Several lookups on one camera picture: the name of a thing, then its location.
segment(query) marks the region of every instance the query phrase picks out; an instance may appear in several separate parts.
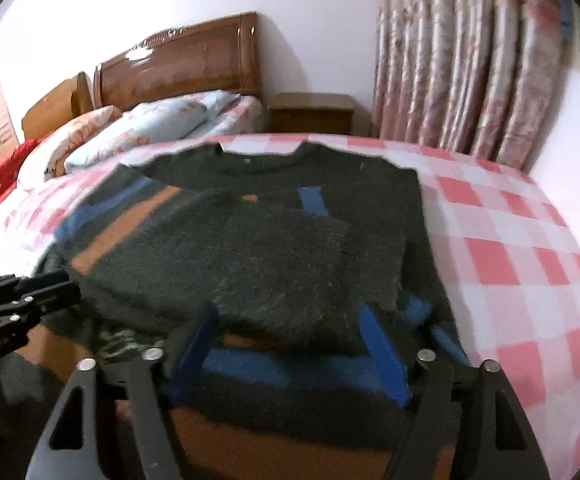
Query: bed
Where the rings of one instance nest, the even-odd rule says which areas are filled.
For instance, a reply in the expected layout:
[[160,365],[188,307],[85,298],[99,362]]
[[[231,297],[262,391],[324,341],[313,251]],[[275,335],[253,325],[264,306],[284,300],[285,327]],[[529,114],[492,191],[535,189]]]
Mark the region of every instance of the bed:
[[[84,78],[84,74],[80,73],[80,80],[85,81]],[[59,98],[56,94],[63,96],[65,91],[62,87],[71,81],[67,80],[57,86],[30,110],[35,112],[35,119],[26,121],[24,118],[26,137],[33,130],[34,136],[48,134],[47,128],[33,128],[36,123],[46,124],[44,114],[54,121],[54,129],[71,117],[69,112],[73,110],[70,104],[75,100],[74,95],[63,99],[68,104],[67,110],[64,110],[68,113],[65,117],[55,117],[59,105],[40,107],[46,101],[57,102]],[[118,56],[100,63],[95,71],[93,88],[96,108],[118,105],[121,111],[131,110],[140,103],[216,89],[239,97],[222,108],[216,116],[209,117],[194,128],[188,137],[261,131],[263,107],[257,98],[259,50],[256,13],[249,12],[191,27],[157,32]],[[81,106],[80,109],[82,112],[91,110],[92,104],[90,108]],[[1,215],[14,203],[14,200],[6,201],[11,192],[12,189],[8,189],[0,196]]]
[[[21,199],[11,198],[13,211],[0,215],[0,274],[31,274],[52,243],[55,227],[117,164],[139,165],[201,142],[220,142],[225,150],[240,153],[289,153],[305,141],[383,156],[417,169],[436,264],[463,346],[473,363],[486,358],[502,362],[553,478],[570,478],[580,466],[580,250],[548,199],[519,171],[400,142],[342,136],[212,137],[145,146],[88,171],[54,179]],[[65,345],[48,334],[38,336],[50,348]],[[87,354],[81,348],[50,357],[49,349],[31,345],[34,348],[19,354],[63,379],[75,360]],[[182,428],[201,424],[198,413],[189,409],[179,410],[176,417]],[[239,434],[238,428],[214,429],[216,433],[204,428],[203,438]],[[271,437],[248,438],[266,442]],[[201,463],[213,466],[204,444],[197,442],[192,449],[186,444],[193,456],[199,453]],[[283,445],[288,452],[293,450],[292,443]],[[294,452],[300,448],[297,444]],[[350,460],[362,454],[339,451]],[[363,473],[380,470],[388,455],[377,453]],[[291,470],[297,478],[298,470]]]

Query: pink checkered bedsheet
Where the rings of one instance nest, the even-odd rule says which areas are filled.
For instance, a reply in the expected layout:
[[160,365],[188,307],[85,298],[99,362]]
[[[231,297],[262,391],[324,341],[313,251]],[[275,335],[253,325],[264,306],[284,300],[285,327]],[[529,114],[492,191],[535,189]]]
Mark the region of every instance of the pink checkered bedsheet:
[[383,156],[419,172],[427,229],[473,364],[503,364],[553,479],[580,466],[580,249],[547,197],[517,170],[400,142],[258,135],[136,148],[29,194],[0,231],[0,274],[31,274],[61,220],[117,164],[137,165],[201,142],[289,153],[301,142]]

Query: folded sweater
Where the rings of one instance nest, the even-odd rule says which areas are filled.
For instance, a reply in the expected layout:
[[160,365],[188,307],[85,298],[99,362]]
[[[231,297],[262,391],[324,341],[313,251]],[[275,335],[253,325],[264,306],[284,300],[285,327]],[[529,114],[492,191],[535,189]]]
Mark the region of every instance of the folded sweater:
[[401,287],[430,304],[434,321],[458,341],[427,235],[415,170],[309,143],[287,156],[224,153],[220,144],[207,144],[160,156],[138,170],[173,186],[220,187],[259,203],[342,220],[366,235],[405,238]]
[[229,332],[359,352],[361,305],[397,307],[403,237],[124,166],[57,236],[50,259],[80,283],[82,312],[143,333],[168,333],[212,301]]

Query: blue gripper pad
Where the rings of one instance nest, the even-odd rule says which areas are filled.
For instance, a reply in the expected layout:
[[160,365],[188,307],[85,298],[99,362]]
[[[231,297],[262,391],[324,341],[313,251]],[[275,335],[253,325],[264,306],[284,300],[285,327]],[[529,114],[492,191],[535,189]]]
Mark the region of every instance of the blue gripper pad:
[[383,332],[368,305],[361,307],[359,330],[372,356],[387,396],[401,408],[405,408],[412,399],[412,393],[407,384],[406,364],[390,342],[388,335]]
[[459,365],[470,366],[470,361],[465,355],[463,348],[454,342],[448,333],[442,328],[442,324],[436,324],[430,329],[430,334],[435,340],[435,348],[447,358]]
[[212,343],[219,335],[219,313],[212,304],[192,327],[177,328],[166,341],[166,368],[170,368],[167,396],[173,405],[182,403],[185,394],[201,372]]
[[[402,290],[399,293],[397,306],[403,313],[406,325],[411,330],[412,336],[417,337],[418,329],[432,317],[432,306],[423,300],[419,300],[419,298],[407,290]],[[430,328],[430,336],[433,341],[428,341],[427,344],[431,344],[431,348],[446,356],[448,359],[451,359],[452,362],[470,366],[470,361],[463,352],[463,349],[450,337],[448,331],[443,327],[444,323],[444,321],[441,321]]]
[[419,300],[407,290],[399,292],[397,308],[403,313],[410,329],[419,328],[432,316],[432,305]]

